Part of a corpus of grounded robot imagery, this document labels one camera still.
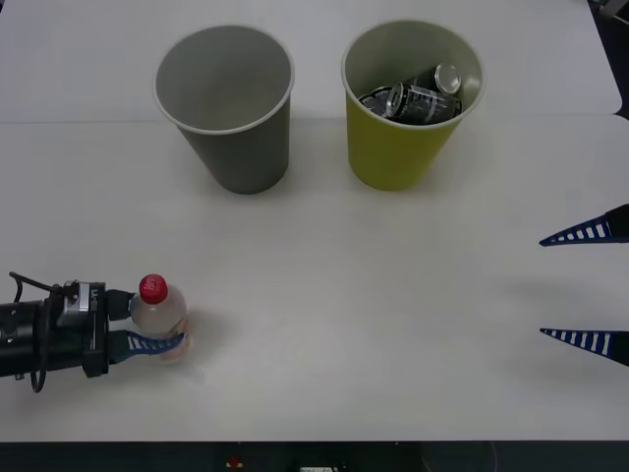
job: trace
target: cup rim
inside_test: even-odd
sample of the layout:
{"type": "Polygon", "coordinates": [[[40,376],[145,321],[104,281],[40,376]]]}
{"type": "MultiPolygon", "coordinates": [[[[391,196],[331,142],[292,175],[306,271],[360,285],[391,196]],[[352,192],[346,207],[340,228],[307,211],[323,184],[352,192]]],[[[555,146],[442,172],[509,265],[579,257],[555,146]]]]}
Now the cup rim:
{"type": "Polygon", "coordinates": [[[251,25],[229,23],[229,24],[214,25],[214,26],[211,26],[211,27],[202,27],[202,28],[199,28],[199,29],[195,29],[192,32],[187,32],[187,33],[181,35],[177,40],[175,40],[166,49],[166,51],[161,55],[161,58],[159,59],[159,62],[158,62],[158,65],[157,65],[157,69],[153,73],[152,90],[153,90],[153,101],[155,102],[155,105],[157,105],[157,108],[159,109],[159,111],[161,111],[161,113],[170,122],[174,123],[179,128],[182,128],[182,129],[184,129],[186,131],[190,131],[191,133],[196,133],[196,134],[199,134],[199,135],[224,136],[224,135],[233,135],[233,134],[236,134],[236,133],[242,133],[244,131],[250,130],[251,128],[254,128],[257,125],[260,125],[260,124],[264,123],[265,121],[267,121],[275,113],[277,113],[277,111],[282,106],[284,106],[284,104],[286,103],[288,98],[291,96],[291,92],[293,91],[293,85],[294,84],[295,84],[295,63],[293,62],[293,56],[291,56],[291,53],[289,52],[288,48],[286,47],[286,45],[282,41],[280,41],[273,34],[267,32],[267,31],[265,31],[263,29],[259,29],[259,28],[253,27],[251,25]],[[225,27],[236,27],[236,28],[242,28],[242,29],[245,29],[245,30],[252,30],[252,31],[255,31],[255,32],[259,32],[259,33],[264,34],[265,36],[271,38],[273,41],[275,41],[277,43],[277,45],[279,47],[282,48],[282,50],[284,51],[284,54],[286,55],[286,58],[288,59],[288,63],[289,63],[290,70],[291,70],[291,77],[290,77],[290,81],[288,83],[288,87],[286,88],[286,92],[284,93],[282,98],[277,102],[277,104],[273,108],[271,108],[271,110],[268,113],[264,114],[263,116],[258,118],[256,121],[248,123],[247,125],[239,126],[238,128],[230,128],[230,129],[227,129],[227,130],[206,130],[206,129],[203,129],[203,128],[196,128],[194,126],[190,126],[190,125],[187,125],[185,123],[182,123],[181,121],[179,121],[178,119],[173,117],[170,113],[168,113],[168,111],[166,111],[166,109],[161,104],[159,96],[157,95],[157,74],[159,73],[159,68],[161,67],[162,63],[164,62],[164,59],[166,59],[166,56],[168,54],[170,54],[170,52],[175,47],[177,47],[180,43],[182,43],[183,41],[188,39],[190,36],[193,36],[193,35],[201,32],[201,31],[214,30],[214,29],[225,28],[225,27]]]}
{"type": "Polygon", "coordinates": [[[481,59],[481,56],[479,55],[477,49],[472,45],[472,43],[461,33],[454,31],[453,29],[442,25],[440,23],[436,23],[436,22],[428,22],[426,20],[417,20],[417,19],[412,19],[412,18],[406,18],[406,19],[398,19],[398,20],[392,20],[389,22],[384,22],[384,23],[378,23],[377,25],[373,25],[367,29],[364,29],[363,31],[361,31],[359,34],[357,34],[354,39],[352,39],[352,41],[348,44],[348,46],[345,48],[345,52],[343,53],[343,59],[341,60],[341,78],[343,80],[343,87],[345,88],[345,92],[347,93],[347,95],[350,97],[350,99],[361,109],[364,109],[364,111],[366,113],[370,114],[370,117],[373,118],[374,120],[380,121],[388,126],[391,126],[393,128],[399,128],[401,130],[408,130],[408,131],[429,131],[429,130],[438,130],[440,128],[445,128],[448,126],[451,126],[455,123],[459,123],[461,120],[463,120],[463,118],[465,118],[467,115],[470,114],[470,112],[476,108],[476,106],[479,104],[479,102],[481,101],[481,99],[483,98],[483,95],[485,94],[485,86],[486,86],[486,70],[485,70],[485,65],[483,64],[483,60],[481,59]],[[354,95],[354,93],[352,92],[352,89],[350,88],[349,84],[347,83],[347,77],[345,75],[345,62],[347,60],[347,56],[350,53],[350,50],[354,47],[354,45],[359,41],[359,39],[361,39],[365,34],[367,34],[368,32],[375,30],[376,28],[380,28],[383,27],[385,25],[393,25],[396,23],[416,23],[416,24],[423,24],[423,25],[430,25],[432,27],[437,27],[440,28],[442,30],[446,30],[447,32],[449,32],[450,34],[458,37],[461,41],[463,41],[465,44],[467,44],[467,46],[472,50],[472,52],[474,53],[474,55],[476,56],[476,59],[479,61],[479,66],[481,68],[481,88],[479,89],[479,93],[477,94],[476,98],[474,99],[474,101],[470,104],[470,106],[468,106],[465,111],[463,111],[463,113],[461,113],[460,115],[455,116],[452,119],[449,119],[447,121],[443,121],[441,123],[437,123],[434,125],[424,125],[424,126],[414,126],[414,125],[404,125],[402,123],[396,123],[395,121],[391,121],[391,120],[387,120],[386,118],[383,118],[381,116],[377,116],[373,113],[370,113],[365,107],[364,105],[358,100],[358,98],[354,95]]]}

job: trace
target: red bottle cap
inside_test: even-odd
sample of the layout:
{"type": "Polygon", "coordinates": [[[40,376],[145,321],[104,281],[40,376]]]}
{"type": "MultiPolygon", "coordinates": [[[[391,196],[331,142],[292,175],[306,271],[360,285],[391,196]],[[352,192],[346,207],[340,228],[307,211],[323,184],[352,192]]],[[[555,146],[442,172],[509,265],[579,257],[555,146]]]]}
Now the red bottle cap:
{"type": "Polygon", "coordinates": [[[161,275],[150,273],[140,282],[140,298],[149,305],[157,305],[166,300],[168,285],[161,275]]]}

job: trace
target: paper cup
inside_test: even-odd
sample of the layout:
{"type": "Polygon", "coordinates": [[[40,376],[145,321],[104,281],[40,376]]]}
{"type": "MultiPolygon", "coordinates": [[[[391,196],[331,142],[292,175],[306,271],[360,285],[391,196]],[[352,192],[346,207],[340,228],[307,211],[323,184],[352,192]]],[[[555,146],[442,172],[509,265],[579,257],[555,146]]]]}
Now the paper cup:
{"type": "Polygon", "coordinates": [[[345,51],[341,75],[350,166],[359,179],[380,190],[415,184],[485,89],[483,65],[472,46],[450,29],[422,21],[396,21],[364,32],[345,51]],[[457,96],[463,113],[456,118],[429,126],[403,125],[370,113],[358,101],[373,89],[392,86],[442,62],[454,65],[461,75],[457,96]]]}
{"type": "Polygon", "coordinates": [[[293,60],[258,29],[220,26],[177,42],[153,93],[211,174],[227,190],[255,194],[288,166],[293,60]]]}

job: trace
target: gray paper cup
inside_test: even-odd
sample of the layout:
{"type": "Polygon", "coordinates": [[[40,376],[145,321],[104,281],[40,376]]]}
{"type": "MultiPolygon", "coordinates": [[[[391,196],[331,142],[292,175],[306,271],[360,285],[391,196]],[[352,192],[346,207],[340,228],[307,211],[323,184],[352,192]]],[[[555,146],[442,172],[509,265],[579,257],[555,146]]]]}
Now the gray paper cup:
{"type": "Polygon", "coordinates": [[[288,167],[293,60],[269,34],[242,26],[194,32],[162,59],[161,112],[225,189],[255,194],[288,167]]]}

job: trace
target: black floor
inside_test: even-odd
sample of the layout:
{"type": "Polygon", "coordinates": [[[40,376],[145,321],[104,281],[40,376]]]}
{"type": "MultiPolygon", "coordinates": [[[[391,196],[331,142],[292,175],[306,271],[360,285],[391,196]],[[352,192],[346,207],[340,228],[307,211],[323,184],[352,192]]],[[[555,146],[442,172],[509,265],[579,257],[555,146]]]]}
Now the black floor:
{"type": "MultiPolygon", "coordinates": [[[[622,96],[622,108],[618,115],[629,119],[629,25],[601,17],[596,13],[596,7],[593,7],[593,14],[609,66],[622,96]]],[[[618,16],[629,22],[629,7],[621,10],[618,16]]]]}

